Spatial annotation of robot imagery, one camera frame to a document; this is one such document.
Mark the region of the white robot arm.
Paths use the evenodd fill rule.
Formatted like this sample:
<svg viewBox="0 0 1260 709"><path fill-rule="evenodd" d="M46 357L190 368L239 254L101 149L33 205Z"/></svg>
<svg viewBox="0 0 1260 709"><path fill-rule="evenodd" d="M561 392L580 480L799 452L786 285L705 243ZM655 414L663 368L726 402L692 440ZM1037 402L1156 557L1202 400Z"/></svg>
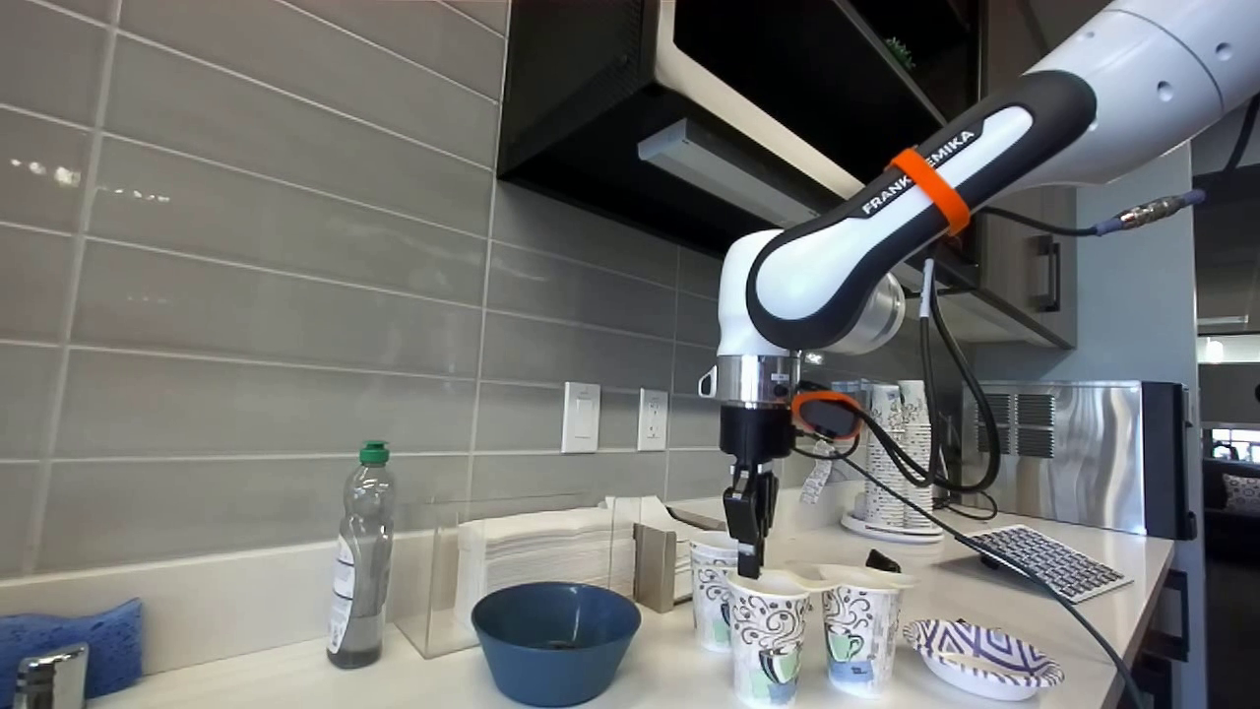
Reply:
<svg viewBox="0 0 1260 709"><path fill-rule="evenodd" d="M1260 90L1260 0L1112 0L1009 90L900 149L840 209L729 243L717 294L726 526L738 570L765 570L792 452L799 350L869 350L900 321L894 270L961 235L998 199L1124 176Z"/></svg>

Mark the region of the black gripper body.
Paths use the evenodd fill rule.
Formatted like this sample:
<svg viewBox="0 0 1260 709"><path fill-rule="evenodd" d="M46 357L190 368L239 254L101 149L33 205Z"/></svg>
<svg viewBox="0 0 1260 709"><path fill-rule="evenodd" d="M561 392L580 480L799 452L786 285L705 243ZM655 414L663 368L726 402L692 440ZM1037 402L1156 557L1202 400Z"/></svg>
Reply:
<svg viewBox="0 0 1260 709"><path fill-rule="evenodd" d="M792 414L785 406L773 409L721 409L721 449L734 456L734 470L744 466L750 478L755 470L773 470L792 452Z"/></svg>

